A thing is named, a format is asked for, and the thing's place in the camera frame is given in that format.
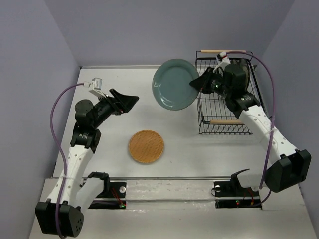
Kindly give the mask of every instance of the dish rack handle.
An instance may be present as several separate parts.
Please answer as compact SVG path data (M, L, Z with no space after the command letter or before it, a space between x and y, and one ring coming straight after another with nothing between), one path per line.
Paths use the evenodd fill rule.
M247 52L246 50L201 50L200 52L201 52L201 53L216 53L216 54L218 54L218 53L223 52L223 51L226 51L226 52L228 52L228 51L242 51L242 52Z

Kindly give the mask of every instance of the wooden handle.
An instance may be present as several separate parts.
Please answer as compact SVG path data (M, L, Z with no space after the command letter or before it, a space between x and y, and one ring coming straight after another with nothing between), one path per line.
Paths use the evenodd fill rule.
M200 52L201 53L220 53L220 52L223 52L223 51L242 51L242 52L246 52L246 50L201 50Z
M226 119L226 120L220 120L220 119L212 119L210 121L210 124L236 124L236 125L244 125L241 121L235 120L235 119Z

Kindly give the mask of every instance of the teal plate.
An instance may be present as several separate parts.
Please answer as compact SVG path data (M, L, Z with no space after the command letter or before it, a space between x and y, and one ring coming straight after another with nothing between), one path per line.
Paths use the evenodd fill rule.
M196 68L188 61L172 59L163 63L155 72L152 91L160 106L171 111L188 107L198 91L189 82L199 77Z

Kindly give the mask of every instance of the wire rack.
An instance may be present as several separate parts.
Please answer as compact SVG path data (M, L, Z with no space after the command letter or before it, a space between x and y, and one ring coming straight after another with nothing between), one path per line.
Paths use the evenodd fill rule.
M201 76L207 67L216 66L217 61L216 57L198 57L199 54L201 54L201 52L197 51L195 67ZM251 59L229 59L233 64L240 64L246 73L248 73L249 84L247 91L252 93L260 101L261 106L264 108L254 70L251 65ZM236 120L235 115L227 108L225 99L216 93L204 94L199 92L197 96L197 111L199 134L252 134L249 128L243 124L211 124L211 120Z

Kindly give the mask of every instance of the white table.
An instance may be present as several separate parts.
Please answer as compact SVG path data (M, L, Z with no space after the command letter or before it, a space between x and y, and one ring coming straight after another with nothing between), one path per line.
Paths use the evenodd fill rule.
M156 68L82 69L78 83L103 79L102 90L110 88L140 100L121 116L110 116L99 130L102 137L84 176L92 171L109 173L110 177L205 177L230 176L244 168L262 168L265 152L252 135L199 135L196 101L181 111L169 111L157 104L152 95L152 79ZM75 124L75 104L98 99L87 88L75 90L67 120L62 148L68 152ZM162 157L153 164L141 165L128 152L130 138L138 131L150 129L164 139ZM59 156L54 177L62 171Z
M78 82L102 78L110 88L140 100L131 112L110 116L100 127L102 138L84 177L92 171L127 179L126 210L87 210L79 239L315 239L304 201L297 186L273 193L260 209L216 209L205 177L230 176L243 168L261 168L265 152L252 135L198 135L196 103L178 112L161 108L152 96L154 67L82 69ZM74 106L83 99L97 102L86 88L75 91L62 148L67 153L75 123ZM141 165L128 153L137 131L151 129L164 139L163 156ZM53 177L62 171L58 158ZM169 177L171 180L142 180ZM173 178L197 180L172 180ZM56 184L47 179L41 200ZM261 200L268 189L260 191ZM37 219L30 239L56 239L44 235Z

